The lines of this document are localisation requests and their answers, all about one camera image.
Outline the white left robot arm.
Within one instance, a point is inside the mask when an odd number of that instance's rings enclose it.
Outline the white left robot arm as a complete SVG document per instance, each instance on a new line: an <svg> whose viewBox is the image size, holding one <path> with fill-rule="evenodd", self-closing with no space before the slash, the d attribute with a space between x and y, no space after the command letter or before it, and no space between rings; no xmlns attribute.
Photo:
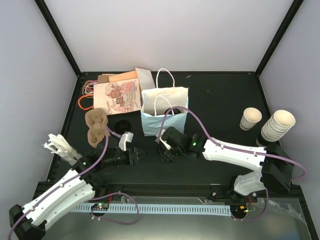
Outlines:
<svg viewBox="0 0 320 240"><path fill-rule="evenodd" d="M87 201L107 200L114 194L108 192L107 182L101 178L107 167L133 166L145 156L137 147L123 151L118 146L109 147L105 139L97 148L82 156L67 173L49 189L21 206L9 210L10 232L20 240L41 240L48 229L78 205Z"/></svg>

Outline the brown pulp cup carrier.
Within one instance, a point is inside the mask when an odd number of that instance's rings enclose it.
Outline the brown pulp cup carrier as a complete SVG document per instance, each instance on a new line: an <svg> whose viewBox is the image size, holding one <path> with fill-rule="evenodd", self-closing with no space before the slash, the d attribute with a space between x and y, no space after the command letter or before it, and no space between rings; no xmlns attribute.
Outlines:
<svg viewBox="0 0 320 240"><path fill-rule="evenodd" d="M102 108L89 110L85 114L85 123L89 130L87 132L87 140L90 146L97 148L98 144L111 133L106 133L106 125L108 124L108 116Z"/></svg>

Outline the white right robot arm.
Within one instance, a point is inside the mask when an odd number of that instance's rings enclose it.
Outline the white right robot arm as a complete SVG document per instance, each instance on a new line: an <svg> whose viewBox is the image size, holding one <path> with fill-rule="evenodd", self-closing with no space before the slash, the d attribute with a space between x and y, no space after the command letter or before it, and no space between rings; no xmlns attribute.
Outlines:
<svg viewBox="0 0 320 240"><path fill-rule="evenodd" d="M195 159L203 156L208 161L249 169L249 173L231 179L227 195L234 202L262 190L278 194L288 194L290 191L294 166L283 160L288 155L277 144L249 147L223 141L213 143L204 134L189 137L172 126L161 130L156 135L156 142L164 162L170 163L183 156Z"/></svg>

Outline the black lid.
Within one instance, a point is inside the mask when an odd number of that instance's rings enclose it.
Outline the black lid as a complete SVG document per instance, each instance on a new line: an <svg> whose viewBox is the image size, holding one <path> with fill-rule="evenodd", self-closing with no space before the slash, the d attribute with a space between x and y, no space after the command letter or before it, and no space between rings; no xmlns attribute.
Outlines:
<svg viewBox="0 0 320 240"><path fill-rule="evenodd" d="M168 115L178 115L178 114L183 114L185 111L182 108L174 108L174 109L167 109L165 111L165 114Z"/></svg>

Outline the light blue paper bag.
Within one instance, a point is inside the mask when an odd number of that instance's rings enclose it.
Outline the light blue paper bag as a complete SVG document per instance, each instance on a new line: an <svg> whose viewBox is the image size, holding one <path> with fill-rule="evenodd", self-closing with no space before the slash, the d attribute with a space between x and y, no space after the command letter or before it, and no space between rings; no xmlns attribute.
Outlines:
<svg viewBox="0 0 320 240"><path fill-rule="evenodd" d="M156 75L156 87L141 92L142 107L140 110L141 125L146 137L154 137L161 129L176 128L183 133L187 119L186 109L189 106L189 89L175 86L172 77L171 87L159 87L159 75L165 68L158 70Z"/></svg>

